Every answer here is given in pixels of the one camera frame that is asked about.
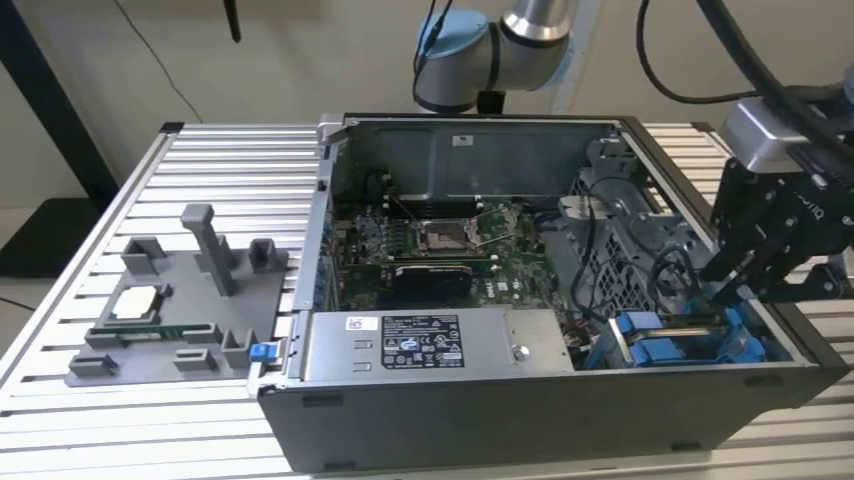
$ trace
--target screw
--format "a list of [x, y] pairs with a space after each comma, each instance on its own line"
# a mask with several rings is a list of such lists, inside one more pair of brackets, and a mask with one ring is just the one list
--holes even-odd
[[531, 357], [531, 350], [525, 345], [513, 346], [513, 358], [518, 362], [525, 362]]

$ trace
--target motherboard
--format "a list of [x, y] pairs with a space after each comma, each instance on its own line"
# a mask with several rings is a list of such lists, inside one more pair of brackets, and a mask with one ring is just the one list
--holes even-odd
[[474, 213], [464, 218], [419, 218], [423, 211], [394, 200], [344, 210], [334, 226], [343, 310], [567, 310], [535, 223], [557, 209], [509, 199], [455, 209]]

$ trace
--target circuit board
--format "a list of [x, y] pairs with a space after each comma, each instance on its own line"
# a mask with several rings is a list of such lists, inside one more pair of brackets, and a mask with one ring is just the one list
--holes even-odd
[[[511, 202], [484, 202], [480, 210], [471, 218], [419, 220], [390, 218], [380, 207], [366, 206], [336, 221], [342, 309], [509, 305], [563, 312], [567, 302], [533, 214]], [[402, 272], [427, 267], [470, 275], [467, 292], [402, 298]]]

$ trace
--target slotted aluminum platform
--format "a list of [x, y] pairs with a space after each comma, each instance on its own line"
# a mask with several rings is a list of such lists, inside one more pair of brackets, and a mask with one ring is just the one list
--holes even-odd
[[[690, 124], [647, 128], [711, 202], [727, 158], [719, 138]], [[61, 376], [124, 270], [118, 254], [130, 236], [156, 235], [166, 249], [195, 249], [179, 222], [188, 202], [214, 204], [214, 224], [232, 246], [246, 247], [263, 236], [290, 251], [279, 308], [279, 323], [287, 326], [316, 167], [314, 125], [191, 125], [158, 137], [0, 361], [0, 475], [307, 478], [290, 473], [244, 381], [71, 389]], [[854, 364], [854, 301], [801, 308]], [[806, 407], [762, 415], [711, 453], [390, 472], [372, 478], [618, 477], [854, 478], [854, 375]]]

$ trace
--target warning label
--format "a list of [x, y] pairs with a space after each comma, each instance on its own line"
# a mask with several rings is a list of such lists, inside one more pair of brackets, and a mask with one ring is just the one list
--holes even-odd
[[383, 317], [383, 367], [464, 367], [456, 315]]

